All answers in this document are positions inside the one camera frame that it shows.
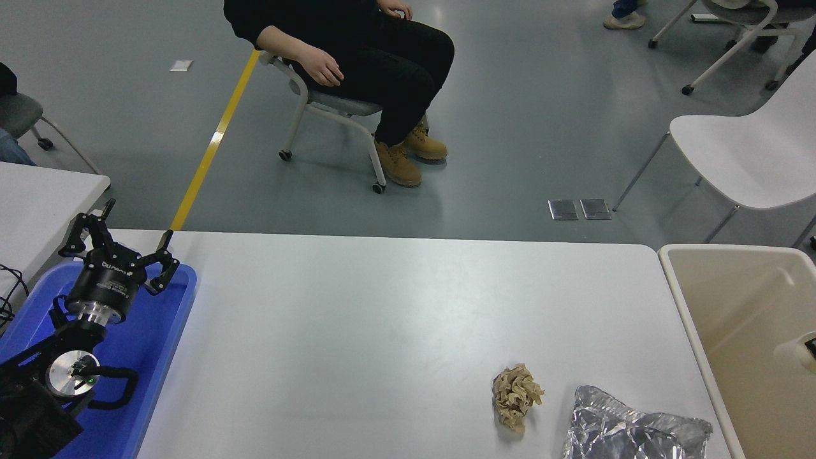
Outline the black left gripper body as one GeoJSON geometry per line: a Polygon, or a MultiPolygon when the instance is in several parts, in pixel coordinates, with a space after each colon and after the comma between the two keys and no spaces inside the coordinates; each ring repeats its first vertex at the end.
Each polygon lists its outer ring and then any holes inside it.
{"type": "Polygon", "coordinates": [[[145,267],[135,268],[127,259],[84,259],[84,267],[67,296],[67,310],[78,314],[81,307],[96,303],[113,309],[116,314],[128,314],[139,291],[147,279],[145,267]]]}

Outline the person's right hand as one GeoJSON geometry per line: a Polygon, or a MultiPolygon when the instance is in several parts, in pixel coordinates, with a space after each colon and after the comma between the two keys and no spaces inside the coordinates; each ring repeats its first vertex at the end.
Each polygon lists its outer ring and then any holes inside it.
{"type": "Polygon", "coordinates": [[[338,87],[344,81],[344,75],[337,61],[320,48],[308,45],[298,53],[295,60],[320,86],[338,87]]]}

